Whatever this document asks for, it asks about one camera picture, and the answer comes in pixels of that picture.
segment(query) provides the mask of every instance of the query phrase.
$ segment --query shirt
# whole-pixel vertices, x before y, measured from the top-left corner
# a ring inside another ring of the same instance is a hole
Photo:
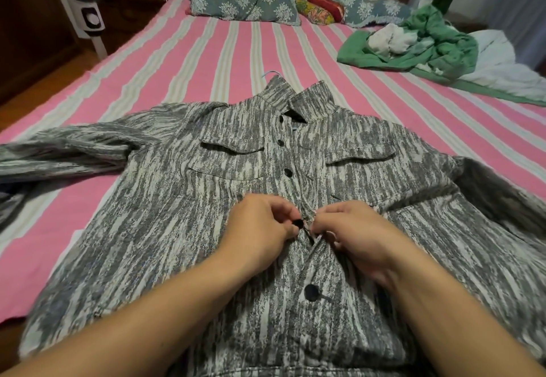
[[[292,201],[306,223],[326,204],[365,201],[546,359],[545,204],[400,125],[337,106],[324,82],[296,93],[274,77],[236,105],[164,104],[113,122],[50,129],[0,153],[4,219],[29,182],[122,172],[38,297],[23,355],[204,260],[230,207],[255,192]],[[395,301],[301,229],[172,372],[391,376],[416,368],[426,361]]]

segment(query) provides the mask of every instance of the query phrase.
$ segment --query gray curtain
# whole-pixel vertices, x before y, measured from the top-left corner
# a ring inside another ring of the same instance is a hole
[[[518,62],[535,69],[546,57],[546,0],[487,0],[480,18],[501,29]]]

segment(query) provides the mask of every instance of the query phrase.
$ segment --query fan stand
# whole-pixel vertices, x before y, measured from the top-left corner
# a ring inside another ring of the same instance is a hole
[[[95,52],[99,56],[99,59],[101,61],[105,60],[108,57],[108,53],[106,52],[106,48],[104,47],[104,43],[102,42],[100,36],[92,36],[91,41],[93,42]]]

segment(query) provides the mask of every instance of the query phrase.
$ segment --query nightstand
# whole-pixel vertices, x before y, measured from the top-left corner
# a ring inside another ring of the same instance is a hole
[[[444,19],[454,25],[457,30],[464,33],[472,33],[478,30],[488,29],[486,23],[476,19],[471,19],[459,13],[447,12],[447,14],[444,16]]]
[[[102,0],[98,3],[105,30],[100,36],[109,55],[140,32],[165,0]]]

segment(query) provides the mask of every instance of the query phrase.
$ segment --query yellow patterned pillow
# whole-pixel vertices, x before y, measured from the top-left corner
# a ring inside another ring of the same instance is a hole
[[[307,0],[296,0],[297,12],[301,13],[314,24],[331,24],[334,23],[332,14],[316,4],[309,3]]]

